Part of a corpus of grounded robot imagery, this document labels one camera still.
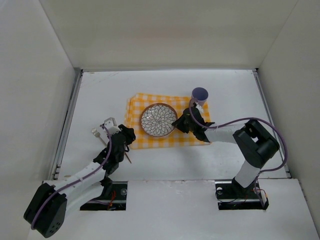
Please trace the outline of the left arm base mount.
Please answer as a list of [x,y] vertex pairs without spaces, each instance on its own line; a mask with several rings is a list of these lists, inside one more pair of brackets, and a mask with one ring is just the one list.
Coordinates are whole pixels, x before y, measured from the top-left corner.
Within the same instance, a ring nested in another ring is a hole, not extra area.
[[81,211],[125,211],[127,207],[128,182],[102,181],[103,190],[100,196],[93,198],[80,207]]

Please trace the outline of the yellow white checkered cloth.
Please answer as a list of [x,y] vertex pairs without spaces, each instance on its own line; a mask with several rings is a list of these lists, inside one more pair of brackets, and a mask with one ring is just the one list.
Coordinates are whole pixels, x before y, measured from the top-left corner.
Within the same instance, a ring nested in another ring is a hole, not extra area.
[[147,135],[140,124],[140,117],[145,108],[152,104],[164,103],[176,111],[181,116],[190,101],[188,96],[166,96],[148,93],[137,93],[129,98],[126,104],[126,113],[124,115],[124,125],[133,128],[136,140],[130,145],[131,149],[151,149],[151,148],[173,148],[188,146],[205,146],[208,143],[196,139],[192,133],[182,133],[175,129],[171,134],[164,137],[152,137]]

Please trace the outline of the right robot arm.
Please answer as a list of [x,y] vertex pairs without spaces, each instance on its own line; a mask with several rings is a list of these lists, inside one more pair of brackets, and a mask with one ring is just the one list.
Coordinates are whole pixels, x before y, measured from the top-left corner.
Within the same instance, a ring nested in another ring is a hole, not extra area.
[[235,123],[225,126],[205,122],[196,107],[186,108],[172,126],[182,133],[192,133],[197,140],[205,143],[232,143],[240,149],[244,163],[232,184],[247,189],[258,173],[279,150],[277,140],[257,119],[249,119],[244,125]]

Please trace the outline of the silver copper fork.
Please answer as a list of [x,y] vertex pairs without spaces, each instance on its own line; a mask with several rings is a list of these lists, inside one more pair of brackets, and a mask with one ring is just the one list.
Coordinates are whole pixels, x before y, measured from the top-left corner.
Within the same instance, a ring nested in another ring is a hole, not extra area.
[[91,129],[91,132],[92,132],[92,134],[93,134],[96,138],[98,138],[105,146],[107,146],[107,143],[102,139],[100,132],[99,132],[95,127],[93,127],[93,128]]

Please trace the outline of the left aluminium table rail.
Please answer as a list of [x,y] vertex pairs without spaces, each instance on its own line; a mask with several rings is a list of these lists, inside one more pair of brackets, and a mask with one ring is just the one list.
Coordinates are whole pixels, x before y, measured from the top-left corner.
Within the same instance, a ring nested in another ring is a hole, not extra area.
[[72,118],[74,115],[76,102],[77,102],[77,98],[80,91],[80,86],[81,86],[82,77],[83,77],[83,69],[79,67],[75,67],[74,72],[75,72],[75,78],[73,81],[73,86],[71,89],[66,113],[64,115],[64,121],[63,121],[61,133],[59,135],[58,145],[55,149],[55,152],[52,156],[52,160],[50,162],[50,171],[47,177],[48,180],[57,180],[59,177],[63,156],[64,156],[64,152],[65,152],[66,144],[68,140],[68,135],[69,135],[69,131],[72,123]]

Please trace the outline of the patterned ceramic plate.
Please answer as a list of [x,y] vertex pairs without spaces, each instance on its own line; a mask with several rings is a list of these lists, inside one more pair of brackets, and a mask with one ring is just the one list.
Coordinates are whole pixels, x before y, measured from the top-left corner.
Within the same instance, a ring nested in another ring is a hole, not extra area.
[[154,103],[147,106],[140,115],[140,126],[150,137],[162,138],[170,135],[178,119],[176,110],[166,103]]

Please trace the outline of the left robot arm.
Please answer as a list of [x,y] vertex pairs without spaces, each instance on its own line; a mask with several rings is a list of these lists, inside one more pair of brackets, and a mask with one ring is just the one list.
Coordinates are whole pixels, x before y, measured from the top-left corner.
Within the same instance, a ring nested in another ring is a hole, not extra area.
[[43,182],[26,208],[24,220],[44,238],[50,238],[61,228],[68,213],[100,197],[112,185],[109,176],[124,160],[136,135],[133,128],[123,124],[104,127],[104,130],[108,137],[106,148],[67,179],[54,184]]

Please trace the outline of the lavender paper cup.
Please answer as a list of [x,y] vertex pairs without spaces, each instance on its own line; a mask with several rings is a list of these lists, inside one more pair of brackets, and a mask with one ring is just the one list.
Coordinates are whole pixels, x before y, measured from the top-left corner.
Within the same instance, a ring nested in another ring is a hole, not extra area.
[[203,87],[196,87],[192,90],[191,97],[196,99],[198,104],[203,107],[209,97],[209,93]]

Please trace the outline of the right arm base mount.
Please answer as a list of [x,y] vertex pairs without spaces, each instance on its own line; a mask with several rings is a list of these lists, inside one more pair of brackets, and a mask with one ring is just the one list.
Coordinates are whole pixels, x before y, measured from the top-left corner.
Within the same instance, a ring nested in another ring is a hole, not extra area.
[[215,197],[219,210],[266,210],[269,199],[259,182],[243,188],[232,180],[215,181]]

